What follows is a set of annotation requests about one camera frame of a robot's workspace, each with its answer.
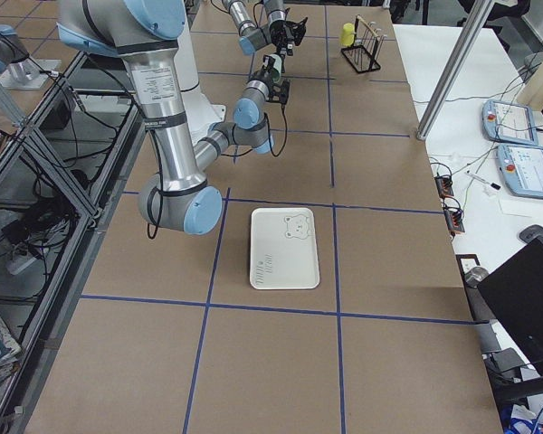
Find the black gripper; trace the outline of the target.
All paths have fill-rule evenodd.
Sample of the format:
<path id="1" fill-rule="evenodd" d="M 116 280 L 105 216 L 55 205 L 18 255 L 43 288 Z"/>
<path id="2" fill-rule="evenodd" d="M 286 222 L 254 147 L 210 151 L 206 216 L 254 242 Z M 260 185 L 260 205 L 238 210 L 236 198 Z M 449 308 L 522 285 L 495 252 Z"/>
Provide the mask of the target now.
<path id="1" fill-rule="evenodd" d="M 255 74 L 254 78 L 263 82 L 266 86 L 272 87 L 279 84 L 279 71 L 277 65 L 268 63 L 263 65 Z"/>
<path id="2" fill-rule="evenodd" d="M 272 23 L 272 44 L 280 49 L 281 72 L 286 71 L 287 59 L 292 56 L 290 44 L 293 42 L 291 26 L 285 20 L 277 20 Z"/>

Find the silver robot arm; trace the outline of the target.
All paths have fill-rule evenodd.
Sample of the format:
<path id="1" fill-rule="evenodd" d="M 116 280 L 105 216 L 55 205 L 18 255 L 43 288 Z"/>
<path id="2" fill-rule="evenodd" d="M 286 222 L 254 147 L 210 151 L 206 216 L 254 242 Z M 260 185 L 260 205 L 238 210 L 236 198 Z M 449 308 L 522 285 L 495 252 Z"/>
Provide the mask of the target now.
<path id="1" fill-rule="evenodd" d="M 226 1 L 246 54 L 270 44 L 276 53 L 266 55 L 237 101 L 233 121 L 208 126 L 205 137 L 193 141 L 186 111 L 191 98 L 184 96 L 178 73 L 184 65 L 188 27 L 181 1 L 61 1 L 58 31 L 72 48 L 119 58 L 134 88 L 146 131 L 154 143 L 158 172 L 138 197 L 138 208 L 149 227 L 203 235 L 217 224 L 222 195 L 209 185 L 205 169 L 229 146 L 248 146 L 264 154 L 273 150 L 268 102 L 286 104 L 290 83 L 281 77 L 282 62 L 297 39 L 286 20 L 281 1 L 267 1 L 268 23 L 257 26 L 241 1 Z"/>
<path id="2" fill-rule="evenodd" d="M 288 20 L 288 12 L 282 1 L 263 1 L 267 24 L 260 26 L 250 17 L 244 1 L 223 0 L 224 10 L 231 16 L 239 34 L 239 45 L 245 55 L 255 54 L 260 49 L 272 44 L 275 53 L 285 62 L 286 56 L 292 56 L 296 45 L 294 22 Z M 281 72 L 285 72 L 284 63 Z"/>

